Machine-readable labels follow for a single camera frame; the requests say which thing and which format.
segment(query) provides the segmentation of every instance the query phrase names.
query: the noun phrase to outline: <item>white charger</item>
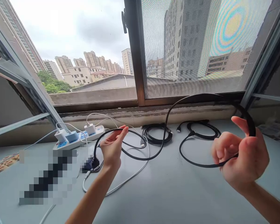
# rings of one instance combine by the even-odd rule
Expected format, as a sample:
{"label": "white charger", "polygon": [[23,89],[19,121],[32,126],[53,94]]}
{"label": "white charger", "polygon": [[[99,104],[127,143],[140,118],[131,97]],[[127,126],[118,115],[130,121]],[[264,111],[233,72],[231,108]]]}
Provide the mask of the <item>white charger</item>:
{"label": "white charger", "polygon": [[93,124],[86,124],[84,129],[87,131],[88,136],[96,132],[96,127]]}

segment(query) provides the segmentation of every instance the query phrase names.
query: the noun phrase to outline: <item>forearm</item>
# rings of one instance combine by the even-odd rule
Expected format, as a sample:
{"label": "forearm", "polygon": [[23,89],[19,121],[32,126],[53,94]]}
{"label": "forearm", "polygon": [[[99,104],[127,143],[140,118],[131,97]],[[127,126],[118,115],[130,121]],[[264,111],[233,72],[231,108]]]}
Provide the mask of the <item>forearm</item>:
{"label": "forearm", "polygon": [[117,171],[117,168],[103,166],[66,224],[93,222]]}
{"label": "forearm", "polygon": [[257,183],[239,191],[251,205],[269,222],[280,224],[280,201],[270,195]]}

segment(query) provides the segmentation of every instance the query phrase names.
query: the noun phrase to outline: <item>apartment building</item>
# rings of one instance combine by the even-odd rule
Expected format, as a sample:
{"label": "apartment building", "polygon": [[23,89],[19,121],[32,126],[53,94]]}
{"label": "apartment building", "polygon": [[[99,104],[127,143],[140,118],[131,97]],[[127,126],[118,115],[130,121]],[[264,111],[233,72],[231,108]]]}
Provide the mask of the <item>apartment building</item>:
{"label": "apartment building", "polygon": [[68,68],[67,73],[62,73],[64,81],[71,86],[78,86],[80,84],[88,84],[93,82],[91,79],[91,72],[88,66],[76,66]]}
{"label": "apartment building", "polygon": [[124,63],[124,70],[126,74],[134,75],[131,49],[130,48],[125,49],[121,52],[121,54],[122,54],[122,61]]}
{"label": "apartment building", "polygon": [[107,67],[107,62],[106,62],[104,56],[99,57],[99,63],[100,63],[100,66],[103,66],[105,68]]}
{"label": "apartment building", "polygon": [[0,14],[16,41],[22,48],[22,51],[25,53],[25,56],[29,64],[31,64],[34,72],[38,73],[39,71],[46,70],[40,54],[35,48],[30,36],[9,0],[0,0]]}
{"label": "apartment building", "polygon": [[146,76],[151,78],[164,78],[164,60],[149,60],[146,66]]}
{"label": "apartment building", "polygon": [[53,79],[64,81],[54,61],[44,60],[43,62]]}
{"label": "apartment building", "polygon": [[205,75],[221,0],[173,0],[164,17],[165,78]]}
{"label": "apartment building", "polygon": [[85,61],[83,58],[74,58],[75,66],[86,66]]}
{"label": "apartment building", "polygon": [[209,57],[205,76],[217,71],[244,70],[250,56],[252,47],[239,49],[237,52]]}
{"label": "apartment building", "polygon": [[120,65],[117,64],[116,62],[114,62],[113,68],[114,68],[114,72],[117,72],[117,73],[120,73],[120,74],[123,73],[123,72],[122,72],[122,68],[121,68]]}
{"label": "apartment building", "polygon": [[100,66],[98,57],[96,56],[94,51],[91,52],[85,52],[84,51],[84,56],[86,59],[86,65],[89,67],[93,67],[93,66]]}
{"label": "apartment building", "polygon": [[110,59],[107,60],[106,63],[107,63],[107,70],[114,72],[114,68],[113,68],[113,64],[112,64],[111,60]]}
{"label": "apartment building", "polygon": [[65,55],[58,57],[55,57],[55,60],[57,62],[57,65],[60,68],[61,73],[67,73],[69,72],[68,68],[73,67],[72,66],[72,61]]}

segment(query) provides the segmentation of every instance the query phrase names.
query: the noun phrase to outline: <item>window screen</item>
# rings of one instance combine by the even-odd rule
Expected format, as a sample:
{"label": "window screen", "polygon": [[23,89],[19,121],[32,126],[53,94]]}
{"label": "window screen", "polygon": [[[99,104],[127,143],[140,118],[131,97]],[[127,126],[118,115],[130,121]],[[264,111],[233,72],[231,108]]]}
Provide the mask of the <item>window screen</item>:
{"label": "window screen", "polygon": [[244,91],[272,1],[142,0],[145,98]]}

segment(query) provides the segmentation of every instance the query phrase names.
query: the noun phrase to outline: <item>white power strip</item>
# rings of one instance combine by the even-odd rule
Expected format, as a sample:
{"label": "white power strip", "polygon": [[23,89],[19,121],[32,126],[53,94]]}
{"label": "white power strip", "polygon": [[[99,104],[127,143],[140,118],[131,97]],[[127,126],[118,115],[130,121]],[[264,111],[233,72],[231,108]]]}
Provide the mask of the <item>white power strip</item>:
{"label": "white power strip", "polygon": [[[87,141],[93,141],[95,139],[98,139],[103,133],[105,132],[105,128],[103,125],[97,126],[96,127],[96,132],[91,134],[90,136],[88,136],[87,132],[84,131],[83,133],[85,133]],[[66,140],[66,142],[57,142],[54,147],[53,150],[71,150],[74,148],[79,147],[80,145],[86,144],[85,141],[85,136],[80,132],[79,133],[79,138],[73,142],[68,142],[68,140]]]}

